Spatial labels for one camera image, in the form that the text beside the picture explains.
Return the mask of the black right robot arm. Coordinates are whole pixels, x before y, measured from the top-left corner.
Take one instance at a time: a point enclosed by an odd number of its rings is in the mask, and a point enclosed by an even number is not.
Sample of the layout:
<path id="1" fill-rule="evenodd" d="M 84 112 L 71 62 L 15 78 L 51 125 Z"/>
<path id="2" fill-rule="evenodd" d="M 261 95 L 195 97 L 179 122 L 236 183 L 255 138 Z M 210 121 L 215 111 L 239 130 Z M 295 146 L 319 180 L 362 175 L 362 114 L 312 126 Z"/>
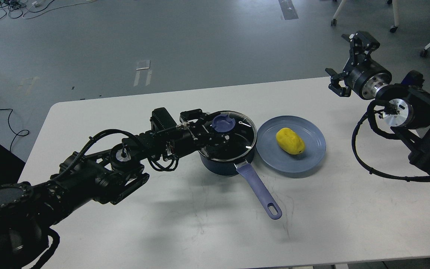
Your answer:
<path id="1" fill-rule="evenodd" d="M 379 41 L 365 31 L 342 34 L 349 43 L 349 58 L 342 72 L 326 68 L 329 89 L 339 97 L 354 92 L 369 100 L 366 112 L 352 133 L 351 146 L 358 163 L 370 174 L 405 182 L 430 182 L 430 93 L 423 90 L 423 75 L 408 72 L 401 83 L 392 83 L 392 74 L 371 54 Z M 367 165 L 358 155 L 356 138 L 364 121 L 378 136 L 399 140 L 410 150 L 409 163 L 426 172 L 426 176 L 390 175 Z"/>

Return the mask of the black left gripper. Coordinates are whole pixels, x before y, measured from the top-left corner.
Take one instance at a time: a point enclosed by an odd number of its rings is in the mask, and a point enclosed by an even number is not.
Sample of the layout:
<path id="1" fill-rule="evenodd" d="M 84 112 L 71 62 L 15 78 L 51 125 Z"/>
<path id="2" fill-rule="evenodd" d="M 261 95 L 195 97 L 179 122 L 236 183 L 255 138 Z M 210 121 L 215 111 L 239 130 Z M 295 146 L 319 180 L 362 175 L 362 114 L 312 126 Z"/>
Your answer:
<path id="1" fill-rule="evenodd" d="M 215 113 L 207 114 L 201 109 L 181 112 L 181 148 L 199 150 L 199 153 L 209 160 L 229 160 L 233 157 L 230 149 L 231 138 L 213 143 L 215 133 L 205 127 L 214 117 Z"/>

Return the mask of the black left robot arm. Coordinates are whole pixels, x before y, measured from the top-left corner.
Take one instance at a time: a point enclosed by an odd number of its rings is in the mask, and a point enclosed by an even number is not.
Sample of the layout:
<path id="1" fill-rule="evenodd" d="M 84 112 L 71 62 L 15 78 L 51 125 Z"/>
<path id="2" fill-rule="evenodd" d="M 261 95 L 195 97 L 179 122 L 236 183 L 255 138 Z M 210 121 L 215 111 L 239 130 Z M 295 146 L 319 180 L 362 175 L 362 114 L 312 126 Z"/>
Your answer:
<path id="1" fill-rule="evenodd" d="M 73 152 L 46 182 L 0 184 L 0 269 L 20 269 L 33 261 L 41 268 L 57 249 L 60 237 L 52 226 L 93 200 L 118 204 L 144 185 L 155 171 L 171 172 L 179 160 L 206 146 L 224 144 L 224 132 L 210 127 L 222 112 L 193 109 L 176 124 L 165 108 L 150 118 L 151 129 L 138 135 L 106 129 Z"/>

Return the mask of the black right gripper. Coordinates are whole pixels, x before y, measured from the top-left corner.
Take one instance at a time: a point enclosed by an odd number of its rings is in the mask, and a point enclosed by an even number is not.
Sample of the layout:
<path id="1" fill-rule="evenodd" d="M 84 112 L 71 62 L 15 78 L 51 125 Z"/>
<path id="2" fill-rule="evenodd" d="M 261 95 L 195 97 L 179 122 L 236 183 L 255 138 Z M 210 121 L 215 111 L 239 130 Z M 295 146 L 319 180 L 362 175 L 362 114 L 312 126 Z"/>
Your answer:
<path id="1" fill-rule="evenodd" d="M 361 99 L 375 98 L 378 90 L 392 81 L 392 74 L 374 60 L 370 54 L 380 48 L 375 37 L 365 31 L 342 34 L 349 42 L 349 58 L 341 73 L 325 68 L 330 76 L 328 88 L 339 97 L 350 97 L 354 91 Z"/>

